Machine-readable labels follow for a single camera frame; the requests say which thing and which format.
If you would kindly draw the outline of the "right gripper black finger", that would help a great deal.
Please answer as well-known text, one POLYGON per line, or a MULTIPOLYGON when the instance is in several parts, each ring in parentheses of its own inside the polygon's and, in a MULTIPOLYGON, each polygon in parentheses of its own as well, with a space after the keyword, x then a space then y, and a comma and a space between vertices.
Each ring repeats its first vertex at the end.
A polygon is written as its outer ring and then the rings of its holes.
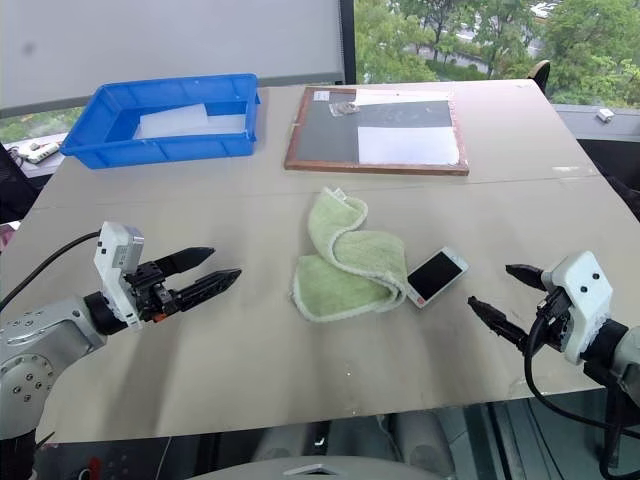
POLYGON ((492 305, 471 296, 467 300, 476 316, 496 335, 513 344, 519 351, 526 349, 528 334, 519 326, 510 322, 506 315, 492 305))
POLYGON ((526 264, 508 264, 505 270, 521 283, 543 292, 547 291, 543 269, 526 264))

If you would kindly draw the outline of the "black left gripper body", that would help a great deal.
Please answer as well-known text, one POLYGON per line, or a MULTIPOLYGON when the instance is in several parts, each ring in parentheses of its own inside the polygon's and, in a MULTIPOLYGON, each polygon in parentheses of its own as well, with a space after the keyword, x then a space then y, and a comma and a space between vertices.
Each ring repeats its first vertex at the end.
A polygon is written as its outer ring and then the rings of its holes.
POLYGON ((124 276, 141 320, 159 323, 179 311, 178 294, 164 286, 166 278, 176 273, 174 262, 145 262, 124 276))

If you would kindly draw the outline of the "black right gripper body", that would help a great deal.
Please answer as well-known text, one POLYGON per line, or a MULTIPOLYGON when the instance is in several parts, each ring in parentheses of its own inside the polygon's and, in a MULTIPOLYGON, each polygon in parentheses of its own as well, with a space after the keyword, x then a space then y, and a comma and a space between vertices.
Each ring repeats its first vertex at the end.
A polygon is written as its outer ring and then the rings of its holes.
POLYGON ((564 350, 570 335, 571 306, 572 302, 563 288, 556 288, 545 297, 537 307, 528 335, 528 351, 539 351, 543 346, 564 350))

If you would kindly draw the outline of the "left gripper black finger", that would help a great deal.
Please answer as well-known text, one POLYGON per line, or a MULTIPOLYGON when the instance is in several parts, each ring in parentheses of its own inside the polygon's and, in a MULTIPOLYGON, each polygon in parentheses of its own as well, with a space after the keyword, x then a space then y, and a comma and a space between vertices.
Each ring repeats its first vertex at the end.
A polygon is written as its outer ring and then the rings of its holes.
POLYGON ((173 276, 191 270, 215 253, 211 247, 189 247, 160 259, 153 263, 164 276, 173 276))
POLYGON ((228 290, 241 275, 241 269, 215 271, 192 285, 175 292, 179 311, 188 311, 228 290))

